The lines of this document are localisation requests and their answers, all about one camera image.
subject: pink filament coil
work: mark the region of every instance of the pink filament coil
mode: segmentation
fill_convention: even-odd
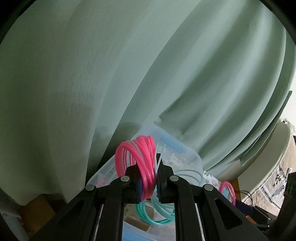
[[[129,166],[137,164],[142,176],[142,198],[151,198],[155,184],[155,143],[151,136],[138,136],[135,140],[122,142],[115,152],[118,177],[125,175]]]

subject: black cable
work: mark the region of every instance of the black cable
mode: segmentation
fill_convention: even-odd
[[[251,200],[251,205],[253,206],[253,198],[252,198],[251,193],[249,193],[248,191],[244,191],[244,190],[235,190],[235,192],[243,193],[243,194],[247,195],[248,198],[250,198],[250,200]]]

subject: gray fabric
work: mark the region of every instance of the gray fabric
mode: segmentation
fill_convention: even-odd
[[[69,201],[152,122],[223,167],[278,113],[294,54],[258,0],[36,1],[0,45],[0,187]]]

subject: curtain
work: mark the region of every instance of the curtain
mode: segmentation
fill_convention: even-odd
[[[0,45],[0,188],[68,202],[153,122],[218,175],[294,71],[295,45],[258,0],[37,0]]]

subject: pink loop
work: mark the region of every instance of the pink loop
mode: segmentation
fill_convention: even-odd
[[[150,198],[155,188],[155,151],[155,142],[151,136],[138,136],[133,141],[122,142],[115,152],[115,168],[118,177],[125,175],[128,166],[138,165],[143,185],[141,201]]]
[[[222,182],[221,183],[221,186],[219,188],[219,192],[222,193],[223,189],[226,188],[226,187],[229,187],[229,190],[231,192],[231,195],[232,195],[232,204],[235,206],[235,193],[234,193],[234,189],[231,185],[230,182]]]

